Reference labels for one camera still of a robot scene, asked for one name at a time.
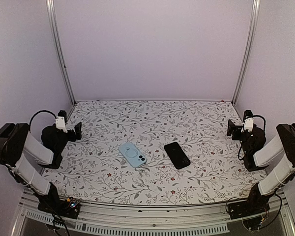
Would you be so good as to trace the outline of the black phone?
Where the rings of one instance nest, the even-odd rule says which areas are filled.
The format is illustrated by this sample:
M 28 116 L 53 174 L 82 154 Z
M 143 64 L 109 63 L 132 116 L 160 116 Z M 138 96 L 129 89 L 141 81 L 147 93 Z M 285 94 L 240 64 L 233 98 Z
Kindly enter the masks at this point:
M 173 142 L 164 145 L 164 150 L 167 153 L 174 167 L 178 170 L 188 167 L 191 162 L 178 142 Z

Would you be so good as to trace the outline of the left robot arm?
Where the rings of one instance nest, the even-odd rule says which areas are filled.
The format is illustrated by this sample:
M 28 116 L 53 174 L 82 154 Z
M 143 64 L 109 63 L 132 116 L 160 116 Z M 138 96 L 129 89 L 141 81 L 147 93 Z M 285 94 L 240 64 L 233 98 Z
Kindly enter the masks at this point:
M 58 169 L 62 162 L 62 152 L 68 142 L 82 137 L 81 124 L 75 130 L 63 131 L 56 125 L 43 129 L 41 141 L 30 133 L 27 123 L 6 123 L 0 129 L 0 164 L 26 187 L 31 188 L 41 203 L 52 213 L 60 213 L 63 200 L 57 188 L 46 180 L 38 167 Z

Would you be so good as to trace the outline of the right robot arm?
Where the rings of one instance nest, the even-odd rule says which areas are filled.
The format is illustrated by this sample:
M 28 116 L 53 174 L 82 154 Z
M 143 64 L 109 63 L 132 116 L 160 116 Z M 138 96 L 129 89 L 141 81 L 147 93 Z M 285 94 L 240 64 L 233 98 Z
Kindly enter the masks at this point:
M 255 214 L 266 205 L 276 190 L 291 181 L 295 176 L 295 123 L 279 124 L 277 135 L 266 141 L 265 130 L 256 126 L 252 117 L 244 120 L 243 125 L 228 121 L 227 136 L 240 142 L 241 160 L 250 171 L 263 170 L 282 154 L 281 160 L 272 171 L 250 190 L 244 210 Z

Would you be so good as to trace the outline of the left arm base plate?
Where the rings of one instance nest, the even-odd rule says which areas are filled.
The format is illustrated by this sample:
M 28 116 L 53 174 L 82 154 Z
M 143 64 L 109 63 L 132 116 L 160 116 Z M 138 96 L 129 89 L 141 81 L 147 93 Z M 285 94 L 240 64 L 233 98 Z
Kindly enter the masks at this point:
M 69 197 L 66 200 L 49 201 L 40 200 L 38 210 L 50 214 L 77 219 L 80 213 L 80 200 Z

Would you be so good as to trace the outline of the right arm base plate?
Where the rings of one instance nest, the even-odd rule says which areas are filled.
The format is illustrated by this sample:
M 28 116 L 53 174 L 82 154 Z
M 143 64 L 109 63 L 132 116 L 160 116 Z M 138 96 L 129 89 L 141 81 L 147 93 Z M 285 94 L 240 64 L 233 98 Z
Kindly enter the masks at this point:
M 269 198 L 252 201 L 227 202 L 225 209 L 231 219 L 239 219 L 269 211 L 270 207 L 268 201 Z

